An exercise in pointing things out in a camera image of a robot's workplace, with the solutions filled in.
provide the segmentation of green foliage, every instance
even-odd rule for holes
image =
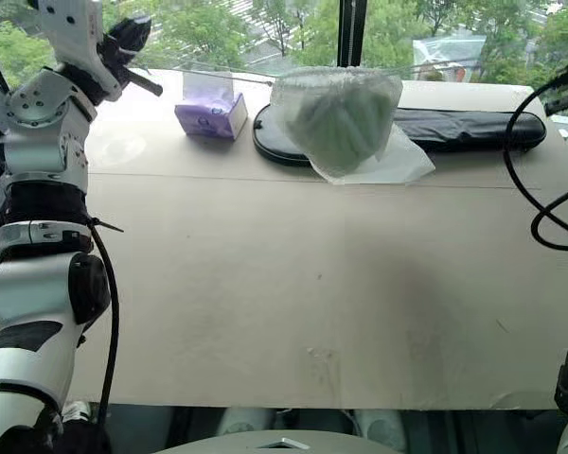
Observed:
[[[467,0],[460,17],[477,34],[486,35],[482,68],[475,81],[525,84],[525,47],[536,27],[521,0]]]
[[[127,0],[104,2],[105,29],[124,17],[150,14],[154,31],[135,64],[152,68],[188,67],[201,61],[243,67],[241,54],[250,42],[242,19],[229,12],[229,5],[213,0]]]
[[[530,84],[542,85],[568,64],[568,5],[550,16],[537,40]]]
[[[369,4],[362,51],[366,66],[413,64],[412,40],[429,35],[429,27],[416,17],[416,10],[416,4],[407,0],[376,0]]]
[[[410,65],[412,40],[463,24],[487,36],[482,66],[472,81],[542,85],[568,64],[568,0],[539,26],[530,10],[543,1],[369,0],[363,65]],[[127,16],[151,14],[154,31],[135,60],[142,67],[182,68],[199,61],[243,68],[243,56],[256,37],[230,9],[223,0],[104,0],[104,28]],[[251,15],[283,57],[300,65],[336,64],[339,0],[253,0]],[[24,0],[1,0],[0,63],[13,86],[54,64],[38,22]],[[536,47],[529,57],[528,40]]]
[[[286,0],[253,0],[252,16],[261,24],[263,31],[277,46],[282,57],[286,57],[294,23]]]
[[[332,66],[337,62],[339,0],[321,0],[305,17],[293,41],[298,49],[294,60],[305,66]]]
[[[338,1],[322,0],[306,21],[307,45],[295,52],[304,65],[332,65],[338,46]],[[368,5],[362,60],[366,66],[395,67],[412,64],[412,40],[429,34],[416,16],[416,4],[405,0],[374,0]]]
[[[0,24],[0,65],[10,87],[53,64],[53,51],[47,40],[30,37],[9,21]]]
[[[453,17],[457,3],[454,0],[417,0],[417,16],[430,23],[431,35],[435,36]]]

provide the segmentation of beige tabletop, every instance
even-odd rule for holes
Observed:
[[[554,406],[568,253],[530,238],[534,211],[499,153],[437,157],[411,185],[333,186],[255,152],[268,86],[236,83],[249,121],[230,143],[185,136],[172,113],[182,76],[154,75],[162,98],[127,89],[87,141],[89,209],[125,230],[103,234],[121,300],[114,402]],[[400,105],[513,110],[527,93],[407,82]],[[568,189],[568,148],[548,130],[518,167],[552,200]],[[106,315],[79,351],[72,397],[98,399],[108,335]]]

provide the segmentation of glass window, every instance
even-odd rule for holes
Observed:
[[[54,65],[52,47],[40,33],[38,14],[26,2],[0,2],[0,68],[10,87]]]
[[[538,87],[568,64],[568,0],[368,0],[363,64],[404,79]]]
[[[149,13],[150,42],[136,59],[164,69],[244,70],[279,75],[336,64],[338,0],[126,0],[104,3],[106,28]]]

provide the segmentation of tissue box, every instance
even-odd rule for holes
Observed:
[[[236,140],[248,116],[242,93],[235,97],[231,107],[225,104],[200,104],[197,101],[184,100],[175,106],[174,113],[187,134],[231,140]]]

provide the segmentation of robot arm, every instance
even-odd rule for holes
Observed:
[[[82,333],[110,303],[90,255],[84,142],[95,106],[129,83],[151,20],[104,35],[100,0],[39,0],[59,66],[6,96],[6,211],[0,227],[0,452],[51,452]]]

